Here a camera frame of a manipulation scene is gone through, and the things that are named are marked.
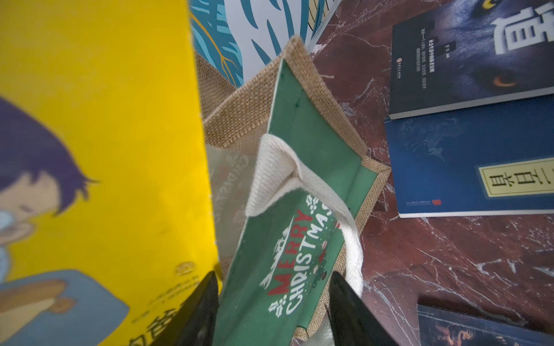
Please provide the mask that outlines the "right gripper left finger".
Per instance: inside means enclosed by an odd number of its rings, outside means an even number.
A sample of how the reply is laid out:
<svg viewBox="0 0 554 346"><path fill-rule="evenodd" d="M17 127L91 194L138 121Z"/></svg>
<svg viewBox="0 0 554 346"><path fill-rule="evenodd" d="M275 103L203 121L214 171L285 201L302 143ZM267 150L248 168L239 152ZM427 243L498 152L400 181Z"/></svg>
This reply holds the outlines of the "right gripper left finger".
<svg viewBox="0 0 554 346"><path fill-rule="evenodd" d="M180 306L177 314L151 345L213 345L218 308L219 286L216 273L211 271Z"/></svg>

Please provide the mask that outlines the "yellow book with couple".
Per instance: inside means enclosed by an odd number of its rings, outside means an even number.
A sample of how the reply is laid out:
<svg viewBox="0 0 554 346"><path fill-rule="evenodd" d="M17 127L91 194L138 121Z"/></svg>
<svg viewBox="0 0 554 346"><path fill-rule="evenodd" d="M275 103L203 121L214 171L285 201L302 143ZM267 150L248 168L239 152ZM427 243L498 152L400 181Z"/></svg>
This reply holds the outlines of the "yellow book with couple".
<svg viewBox="0 0 554 346"><path fill-rule="evenodd" d="M1 344L151 345L216 267L188 15L1 3Z"/></svg>

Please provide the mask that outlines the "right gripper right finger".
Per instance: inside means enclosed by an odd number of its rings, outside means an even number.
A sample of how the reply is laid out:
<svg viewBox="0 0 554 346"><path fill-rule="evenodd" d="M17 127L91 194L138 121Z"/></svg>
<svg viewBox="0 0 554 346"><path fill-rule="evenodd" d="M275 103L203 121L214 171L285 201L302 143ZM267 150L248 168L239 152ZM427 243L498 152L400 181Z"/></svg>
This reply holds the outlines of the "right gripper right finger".
<svg viewBox="0 0 554 346"><path fill-rule="evenodd" d="M334 345L397 345L346 279L333 272L328 310Z"/></svg>

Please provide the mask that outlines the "green burlap Christmas bag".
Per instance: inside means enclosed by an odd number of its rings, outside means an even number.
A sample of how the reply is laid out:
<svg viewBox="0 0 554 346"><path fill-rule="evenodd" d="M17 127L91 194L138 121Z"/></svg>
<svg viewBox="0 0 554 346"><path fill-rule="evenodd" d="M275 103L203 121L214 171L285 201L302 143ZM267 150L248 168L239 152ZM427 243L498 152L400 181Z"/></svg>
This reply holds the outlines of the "green burlap Christmas bag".
<svg viewBox="0 0 554 346"><path fill-rule="evenodd" d="M334 345L328 313L338 272L362 300L360 235L390 169L368 148L304 43L241 87L197 57L212 161L214 223L232 238L222 264L215 345Z"/></svg>

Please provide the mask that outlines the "dark Guiguzi book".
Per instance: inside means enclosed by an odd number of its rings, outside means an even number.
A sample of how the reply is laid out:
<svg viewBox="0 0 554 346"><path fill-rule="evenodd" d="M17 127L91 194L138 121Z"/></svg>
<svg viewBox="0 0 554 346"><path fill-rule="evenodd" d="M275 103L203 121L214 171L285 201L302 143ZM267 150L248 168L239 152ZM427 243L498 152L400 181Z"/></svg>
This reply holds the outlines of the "dark Guiguzi book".
<svg viewBox="0 0 554 346"><path fill-rule="evenodd" d="M552 345L553 336L522 327L419 305L422 345Z"/></svg>

